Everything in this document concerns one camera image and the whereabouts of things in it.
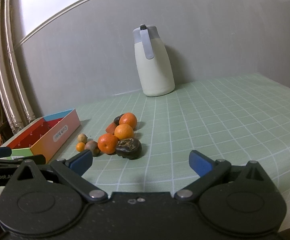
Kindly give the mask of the red-orange carrot piece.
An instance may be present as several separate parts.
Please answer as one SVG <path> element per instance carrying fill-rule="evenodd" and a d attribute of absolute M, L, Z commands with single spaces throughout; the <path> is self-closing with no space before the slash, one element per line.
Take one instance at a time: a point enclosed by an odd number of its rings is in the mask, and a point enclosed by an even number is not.
<path fill-rule="evenodd" d="M 117 125 L 116 125 L 114 122 L 112 122 L 112 123 L 110 123 L 109 126 L 105 129 L 105 131 L 106 131 L 106 133 L 109 133 L 109 134 L 114 135 L 116 127 L 117 127 Z"/>

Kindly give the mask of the orange tangerine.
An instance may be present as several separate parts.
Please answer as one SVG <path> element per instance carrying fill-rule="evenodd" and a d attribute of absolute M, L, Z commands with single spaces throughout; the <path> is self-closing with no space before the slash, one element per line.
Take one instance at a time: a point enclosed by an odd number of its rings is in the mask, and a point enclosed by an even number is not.
<path fill-rule="evenodd" d="M 134 130 L 128 124 L 121 124 L 115 128 L 114 136 L 116 136 L 119 140 L 133 138 Z"/>
<path fill-rule="evenodd" d="M 129 125 L 132 129 L 135 129 L 137 126 L 137 117 L 133 113 L 124 113 L 119 120 L 119 124 L 127 124 Z"/>
<path fill-rule="evenodd" d="M 98 148 L 105 154 L 113 154 L 116 151 L 118 139 L 110 133 L 101 135 L 98 139 Z"/>

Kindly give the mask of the colourful cardboard box tray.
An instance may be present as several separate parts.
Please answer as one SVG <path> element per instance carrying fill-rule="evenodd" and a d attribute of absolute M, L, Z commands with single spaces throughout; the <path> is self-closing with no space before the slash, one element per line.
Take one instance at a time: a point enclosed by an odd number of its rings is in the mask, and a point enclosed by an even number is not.
<path fill-rule="evenodd" d="M 12 150 L 12 159 L 42 154 L 49 162 L 79 126 L 76 110 L 69 109 L 38 118 L 2 146 Z"/>

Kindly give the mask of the beige satin curtain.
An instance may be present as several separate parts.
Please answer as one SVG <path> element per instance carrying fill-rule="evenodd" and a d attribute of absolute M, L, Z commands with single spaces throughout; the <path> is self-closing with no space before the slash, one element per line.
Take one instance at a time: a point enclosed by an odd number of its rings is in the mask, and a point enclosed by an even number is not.
<path fill-rule="evenodd" d="M 35 120 L 16 60 L 10 0 L 0 0 L 0 99 L 14 134 Z"/>

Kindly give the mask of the orange tangerine back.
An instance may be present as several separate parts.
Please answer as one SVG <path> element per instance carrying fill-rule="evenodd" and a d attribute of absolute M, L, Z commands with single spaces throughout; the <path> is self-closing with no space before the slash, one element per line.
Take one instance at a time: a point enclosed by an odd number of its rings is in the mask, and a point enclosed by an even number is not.
<path fill-rule="evenodd" d="M 129 125 L 132 129 L 135 129 L 137 126 L 137 117 L 133 113 L 124 113 L 119 120 L 119 124 L 127 124 Z"/>

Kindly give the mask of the green grid tablecloth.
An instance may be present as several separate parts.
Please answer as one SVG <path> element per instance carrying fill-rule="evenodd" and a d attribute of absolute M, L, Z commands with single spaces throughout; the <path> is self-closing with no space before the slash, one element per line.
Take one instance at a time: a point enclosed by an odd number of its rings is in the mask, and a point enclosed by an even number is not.
<path fill-rule="evenodd" d="M 101 155 L 84 178 L 108 193 L 174 193 L 197 179 L 191 150 L 233 165 L 258 161 L 287 203 L 290 228 L 290 88 L 261 74 L 197 81 L 157 98 L 127 94 L 77 107 L 80 127 L 56 153 L 76 154 L 77 135 L 97 140 L 116 116 L 131 112 L 142 144 L 136 160 Z"/>

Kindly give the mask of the orange tangerine front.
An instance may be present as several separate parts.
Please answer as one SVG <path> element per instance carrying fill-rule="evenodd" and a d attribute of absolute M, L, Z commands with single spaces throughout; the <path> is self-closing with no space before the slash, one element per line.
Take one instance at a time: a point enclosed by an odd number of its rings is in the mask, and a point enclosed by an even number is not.
<path fill-rule="evenodd" d="M 105 154 L 113 154 L 116 151 L 118 139 L 110 133 L 101 135 L 98 139 L 98 148 Z"/>

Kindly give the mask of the dark rotten fruit front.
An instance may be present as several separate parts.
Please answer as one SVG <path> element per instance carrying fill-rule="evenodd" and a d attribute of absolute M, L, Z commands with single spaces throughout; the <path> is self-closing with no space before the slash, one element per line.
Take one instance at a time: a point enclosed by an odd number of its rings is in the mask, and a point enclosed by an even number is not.
<path fill-rule="evenodd" d="M 122 158 L 137 159 L 141 155 L 142 144 L 136 138 L 123 139 L 117 143 L 115 152 Z"/>

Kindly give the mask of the dark rotten fruit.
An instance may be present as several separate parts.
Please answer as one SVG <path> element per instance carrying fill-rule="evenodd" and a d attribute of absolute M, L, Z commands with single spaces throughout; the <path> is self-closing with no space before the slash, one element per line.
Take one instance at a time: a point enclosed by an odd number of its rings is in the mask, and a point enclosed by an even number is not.
<path fill-rule="evenodd" d="M 123 139 L 117 143 L 115 152 L 122 158 L 137 159 L 141 155 L 142 144 L 136 138 Z"/>
<path fill-rule="evenodd" d="M 120 119 L 123 116 L 123 114 L 117 116 L 116 118 L 114 118 L 113 123 L 118 126 L 120 124 Z"/>

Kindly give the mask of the tan round longan fruit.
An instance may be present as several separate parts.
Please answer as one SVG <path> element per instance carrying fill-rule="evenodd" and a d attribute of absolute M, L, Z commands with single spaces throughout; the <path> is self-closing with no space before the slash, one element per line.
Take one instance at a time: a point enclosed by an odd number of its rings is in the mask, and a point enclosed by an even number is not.
<path fill-rule="evenodd" d="M 77 136 L 77 141 L 80 143 L 84 143 L 86 144 L 88 142 L 88 137 L 84 134 L 84 133 L 80 133 L 78 136 Z"/>

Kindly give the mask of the dark rotten fruit back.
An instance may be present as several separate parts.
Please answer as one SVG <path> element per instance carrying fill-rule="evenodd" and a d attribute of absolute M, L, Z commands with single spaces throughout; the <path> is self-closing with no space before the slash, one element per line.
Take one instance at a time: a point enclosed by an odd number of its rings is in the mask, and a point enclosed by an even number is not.
<path fill-rule="evenodd" d="M 120 124 L 120 119 L 123 116 L 123 114 L 117 116 L 116 118 L 114 118 L 113 123 L 118 126 Z"/>

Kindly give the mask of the small orange kumquat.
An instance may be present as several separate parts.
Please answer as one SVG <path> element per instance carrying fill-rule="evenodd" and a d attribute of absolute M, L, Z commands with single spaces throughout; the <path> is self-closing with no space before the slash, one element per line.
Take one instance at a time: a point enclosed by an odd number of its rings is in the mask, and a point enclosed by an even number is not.
<path fill-rule="evenodd" d="M 85 150 L 85 143 L 84 142 L 79 142 L 77 145 L 76 145 L 76 151 L 77 152 L 82 152 Z"/>

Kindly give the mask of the cream thermos jug grey lid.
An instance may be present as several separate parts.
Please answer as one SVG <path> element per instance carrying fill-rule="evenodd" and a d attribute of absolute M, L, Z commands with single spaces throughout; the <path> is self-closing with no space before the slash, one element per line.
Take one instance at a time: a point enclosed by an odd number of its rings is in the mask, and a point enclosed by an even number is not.
<path fill-rule="evenodd" d="M 165 44 L 154 25 L 142 24 L 133 30 L 134 52 L 143 93 L 162 96 L 175 89 L 172 67 Z"/>

